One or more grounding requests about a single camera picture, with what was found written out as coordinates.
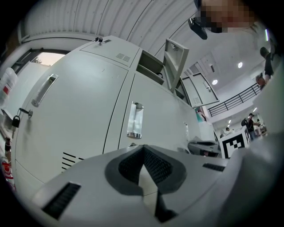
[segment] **backpack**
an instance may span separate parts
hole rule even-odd
[[[249,123],[248,123],[247,119],[244,119],[244,120],[241,121],[241,126],[246,126],[247,130],[249,131]]]

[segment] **ceiling light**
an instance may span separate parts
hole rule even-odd
[[[268,31],[267,31],[267,29],[265,30],[265,38],[266,38],[266,41],[268,41]]]

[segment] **balcony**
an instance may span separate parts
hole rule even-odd
[[[260,86],[255,83],[251,87],[226,100],[225,102],[222,102],[216,106],[209,108],[208,111],[210,112],[211,117],[216,116],[238,105],[241,105],[242,103],[256,96],[258,93],[260,93]]]

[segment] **window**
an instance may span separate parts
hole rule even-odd
[[[55,62],[68,54],[69,51],[53,50],[53,49],[30,49],[12,66],[16,74],[28,63],[39,63],[47,66],[52,66]]]
[[[57,54],[57,53],[48,53],[48,52],[42,52],[38,56],[36,56],[32,62],[39,63],[46,66],[52,66],[55,62],[57,62],[59,59],[64,57],[63,54]]]

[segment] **padlock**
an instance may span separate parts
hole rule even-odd
[[[19,125],[20,125],[20,117],[18,115],[16,115],[15,117],[13,117],[13,120],[12,120],[12,126],[18,128]]]

